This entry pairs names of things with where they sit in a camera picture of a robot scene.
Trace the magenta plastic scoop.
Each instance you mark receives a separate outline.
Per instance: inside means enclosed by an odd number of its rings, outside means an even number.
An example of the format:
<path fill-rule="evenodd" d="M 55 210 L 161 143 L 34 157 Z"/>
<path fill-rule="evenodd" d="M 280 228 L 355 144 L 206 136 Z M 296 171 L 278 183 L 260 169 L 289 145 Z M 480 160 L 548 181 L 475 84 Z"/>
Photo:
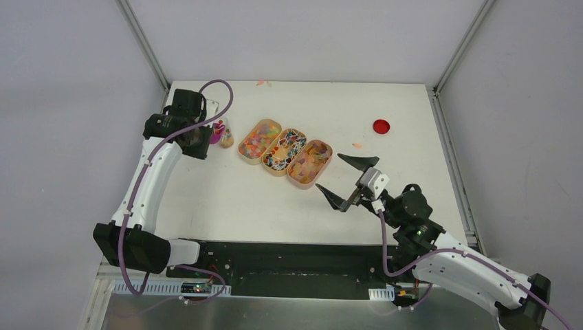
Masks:
<path fill-rule="evenodd" d="M 210 144 L 217 144 L 221 140 L 221 136 L 225 129 L 223 120 L 219 120 L 212 125 L 212 134 L 210 136 Z"/>

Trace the clear plastic jar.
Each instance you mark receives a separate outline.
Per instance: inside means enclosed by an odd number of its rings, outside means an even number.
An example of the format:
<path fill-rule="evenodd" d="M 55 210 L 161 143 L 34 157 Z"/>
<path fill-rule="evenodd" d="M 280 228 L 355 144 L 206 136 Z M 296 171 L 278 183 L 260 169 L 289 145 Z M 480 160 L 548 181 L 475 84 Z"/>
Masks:
<path fill-rule="evenodd" d="M 223 122 L 225 124 L 225 129 L 224 129 L 223 134 L 221 136 L 221 140 L 217 144 L 223 149 L 228 149 L 234 144 L 234 138 L 232 137 L 232 130 L 231 130 L 230 124 L 229 124 L 226 117 L 221 117 L 216 122 L 218 122 L 219 120 L 223 120 Z"/>

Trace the red jar lid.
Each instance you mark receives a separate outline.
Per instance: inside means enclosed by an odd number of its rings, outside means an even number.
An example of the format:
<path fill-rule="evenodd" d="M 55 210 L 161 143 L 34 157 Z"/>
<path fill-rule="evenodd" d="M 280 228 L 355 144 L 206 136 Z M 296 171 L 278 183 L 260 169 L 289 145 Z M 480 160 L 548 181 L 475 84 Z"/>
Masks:
<path fill-rule="evenodd" d="M 391 129 L 391 125 L 388 121 L 384 119 L 377 119 L 373 122 L 373 130 L 377 134 L 384 135 L 387 134 Z"/>

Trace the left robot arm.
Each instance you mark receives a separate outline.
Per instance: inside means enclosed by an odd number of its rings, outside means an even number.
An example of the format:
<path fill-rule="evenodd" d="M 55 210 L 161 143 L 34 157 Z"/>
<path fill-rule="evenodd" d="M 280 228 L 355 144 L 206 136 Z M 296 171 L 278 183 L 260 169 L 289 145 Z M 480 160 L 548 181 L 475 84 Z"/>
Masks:
<path fill-rule="evenodd" d="M 93 238 L 110 265 L 159 274 L 167 267 L 183 265 L 193 278 L 205 276 L 210 260 L 200 245 L 185 239 L 155 235 L 158 211 L 171 173 L 181 156 L 205 159 L 212 129 L 206 124 L 172 137 L 219 111 L 219 104 L 203 94 L 177 89 L 170 105 L 154 113 L 144 124 L 140 160 L 126 195 L 108 224 L 98 223 Z"/>

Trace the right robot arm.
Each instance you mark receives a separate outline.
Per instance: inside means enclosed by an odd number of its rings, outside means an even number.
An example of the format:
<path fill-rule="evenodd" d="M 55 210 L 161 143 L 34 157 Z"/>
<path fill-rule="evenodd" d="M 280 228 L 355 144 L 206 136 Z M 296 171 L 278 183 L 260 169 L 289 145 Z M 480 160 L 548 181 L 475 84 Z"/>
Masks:
<path fill-rule="evenodd" d="M 431 220 L 433 209 L 418 184 L 391 196 L 388 175 L 375 167 L 378 157 L 339 157 L 362 173 L 355 190 L 344 199 L 320 184 L 317 188 L 334 210 L 364 206 L 379 218 L 386 277 L 438 285 L 488 311 L 504 329 L 543 328 L 551 310 L 547 277 L 515 272 L 457 240 Z"/>

